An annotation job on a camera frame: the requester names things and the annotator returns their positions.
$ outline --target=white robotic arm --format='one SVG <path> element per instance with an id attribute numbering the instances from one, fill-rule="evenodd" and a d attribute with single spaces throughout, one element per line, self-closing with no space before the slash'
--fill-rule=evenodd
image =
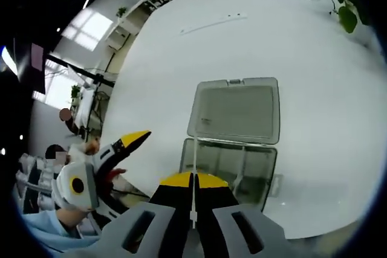
<path id="1" fill-rule="evenodd" d="M 141 131 L 124 135 L 115 143 L 103 147 L 90 159 L 64 166 L 58 177 L 52 180 L 52 197 L 55 202 L 69 210 L 95 210 L 110 220 L 122 214 L 126 208 L 112 202 L 114 199 L 106 192 L 106 178 L 150 134 L 150 131 Z"/>

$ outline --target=yellow robot part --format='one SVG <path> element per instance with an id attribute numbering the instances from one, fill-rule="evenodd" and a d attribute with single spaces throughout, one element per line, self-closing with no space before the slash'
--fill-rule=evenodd
<path id="1" fill-rule="evenodd" d="M 145 130 L 145 131 L 138 131 L 133 132 L 130 134 L 126 134 L 121 137 L 121 142 L 124 145 L 124 147 L 128 147 L 130 144 L 132 144 L 134 141 L 138 140 L 139 138 L 143 137 L 144 135 L 150 134 L 151 131 Z"/>

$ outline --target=window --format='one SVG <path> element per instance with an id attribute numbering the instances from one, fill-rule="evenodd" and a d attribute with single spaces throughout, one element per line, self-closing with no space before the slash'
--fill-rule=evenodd
<path id="1" fill-rule="evenodd" d="M 85 8 L 71 21 L 62 36 L 93 51 L 112 23 L 113 21 L 100 13 Z"/>
<path id="2" fill-rule="evenodd" d="M 33 98 L 58 109 L 70 108 L 71 87 L 76 84 L 68 75 L 67 68 L 48 60 L 45 64 L 46 94 L 35 91 Z"/>

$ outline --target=desk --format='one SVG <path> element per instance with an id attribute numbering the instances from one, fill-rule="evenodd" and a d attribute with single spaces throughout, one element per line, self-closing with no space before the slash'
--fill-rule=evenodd
<path id="1" fill-rule="evenodd" d="M 350 41 L 331 10 L 330 0 L 164 5 L 145 23 L 120 71 L 102 146 L 150 129 L 120 167 L 133 186 L 152 195 L 161 178 L 179 169 L 197 84 L 275 77 L 281 109 L 275 174 L 284 179 L 264 214 L 287 239 L 354 222 L 383 173 L 387 73 L 375 55 Z M 228 15 L 234 19 L 222 21 Z"/>
<path id="2" fill-rule="evenodd" d="M 74 124 L 80 128 L 81 126 L 87 128 L 88 120 L 91 113 L 91 106 L 93 105 L 95 89 L 81 89 L 82 99 L 77 106 Z"/>
<path id="3" fill-rule="evenodd" d="M 115 50 L 119 50 L 124 45 L 129 34 L 136 35 L 140 32 L 142 26 L 150 15 L 150 13 L 147 14 L 141 9 L 141 5 L 145 2 L 148 2 L 155 9 L 157 8 L 157 6 L 150 0 L 139 0 L 138 3 L 133 5 L 126 13 L 124 13 L 124 15 L 118 19 L 117 23 L 111 27 L 107 37 L 105 38 L 107 45 L 111 46 Z"/>

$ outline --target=person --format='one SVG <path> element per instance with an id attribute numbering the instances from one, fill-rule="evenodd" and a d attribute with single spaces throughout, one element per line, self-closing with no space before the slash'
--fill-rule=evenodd
<path id="1" fill-rule="evenodd" d="M 59 111 L 59 118 L 63 122 L 65 122 L 66 127 L 68 130 L 70 130 L 73 134 L 79 135 L 80 129 L 75 125 L 73 115 L 68 108 L 63 108 Z"/>
<path id="2" fill-rule="evenodd" d="M 85 155 L 92 155 L 99 151 L 99 140 L 93 139 L 88 143 L 74 144 L 74 150 L 78 150 L 77 155 L 67 155 L 66 162 L 79 162 L 77 158 L 84 152 Z M 53 144 L 46 151 L 46 157 L 52 158 L 58 152 L 65 152 L 64 148 Z M 126 172 L 124 169 L 112 170 L 105 180 L 106 190 L 112 189 L 113 179 Z M 81 209 L 68 210 L 65 208 L 57 208 L 56 210 L 45 210 L 39 213 L 23 214 L 22 217 L 31 234 L 48 250 L 54 257 L 60 253 L 69 250 L 84 248 L 96 242 L 98 236 L 84 236 L 80 238 L 80 234 L 76 228 L 83 219 L 86 218 L 88 212 Z"/>
<path id="3" fill-rule="evenodd" d="M 125 172 L 123 169 L 113 170 L 108 175 L 106 187 L 109 187 L 115 175 L 123 172 Z M 56 257 L 60 253 L 85 248 L 98 241 L 99 237 L 96 235 L 81 238 L 76 228 L 87 214 L 88 212 L 80 209 L 59 208 L 35 214 L 24 214 L 23 219 L 31 234 L 50 254 Z"/>

